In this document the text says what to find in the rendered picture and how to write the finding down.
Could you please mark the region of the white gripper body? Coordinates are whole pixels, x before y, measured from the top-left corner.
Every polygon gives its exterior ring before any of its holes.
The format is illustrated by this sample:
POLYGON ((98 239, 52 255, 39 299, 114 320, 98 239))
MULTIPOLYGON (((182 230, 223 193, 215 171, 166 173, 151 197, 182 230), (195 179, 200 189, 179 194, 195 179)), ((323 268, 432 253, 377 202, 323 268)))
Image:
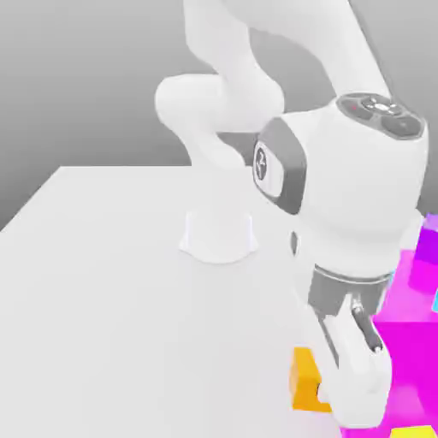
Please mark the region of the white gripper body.
POLYGON ((383 419, 392 361, 359 298, 348 294, 336 316, 306 306, 306 334, 336 422, 375 428, 383 419))

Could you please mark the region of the small orange cube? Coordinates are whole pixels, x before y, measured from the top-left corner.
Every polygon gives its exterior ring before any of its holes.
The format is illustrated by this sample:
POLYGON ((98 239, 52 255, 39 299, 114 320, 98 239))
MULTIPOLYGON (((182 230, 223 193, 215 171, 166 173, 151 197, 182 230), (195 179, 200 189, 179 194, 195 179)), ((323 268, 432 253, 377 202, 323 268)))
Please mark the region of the small orange cube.
POLYGON ((289 373, 289 391, 292 408, 300 411, 330 413, 327 402, 318 398, 318 389, 322 382, 319 370, 310 348, 296 346, 293 349, 293 360, 289 373))

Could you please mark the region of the small yellow cube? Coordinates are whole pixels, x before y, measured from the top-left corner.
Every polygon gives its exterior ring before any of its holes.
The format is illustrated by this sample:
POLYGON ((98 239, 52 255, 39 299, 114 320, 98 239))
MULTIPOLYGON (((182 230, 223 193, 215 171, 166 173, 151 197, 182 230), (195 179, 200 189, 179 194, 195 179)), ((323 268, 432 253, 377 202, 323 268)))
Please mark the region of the small yellow cube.
POLYGON ((389 438, 438 438, 438 434, 431 425, 418 425, 394 428, 389 438))

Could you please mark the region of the small purple cube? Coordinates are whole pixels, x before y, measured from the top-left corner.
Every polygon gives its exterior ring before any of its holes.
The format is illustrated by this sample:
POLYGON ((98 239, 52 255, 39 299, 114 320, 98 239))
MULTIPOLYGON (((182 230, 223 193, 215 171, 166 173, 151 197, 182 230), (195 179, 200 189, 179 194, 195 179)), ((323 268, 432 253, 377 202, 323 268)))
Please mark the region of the small purple cube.
POLYGON ((438 265, 438 214, 428 214, 420 228, 415 259, 438 265))

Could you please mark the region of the large magenta box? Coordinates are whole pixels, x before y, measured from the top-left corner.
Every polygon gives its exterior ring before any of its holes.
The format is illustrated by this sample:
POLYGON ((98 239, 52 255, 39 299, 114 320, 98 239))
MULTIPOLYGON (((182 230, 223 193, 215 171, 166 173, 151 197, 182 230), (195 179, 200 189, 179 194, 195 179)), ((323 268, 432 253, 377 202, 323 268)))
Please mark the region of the large magenta box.
POLYGON ((381 424, 343 429, 341 438, 390 438, 391 430, 430 426, 438 436, 438 312, 434 294, 408 285, 413 251, 403 251, 373 322, 392 359, 393 377, 381 424))

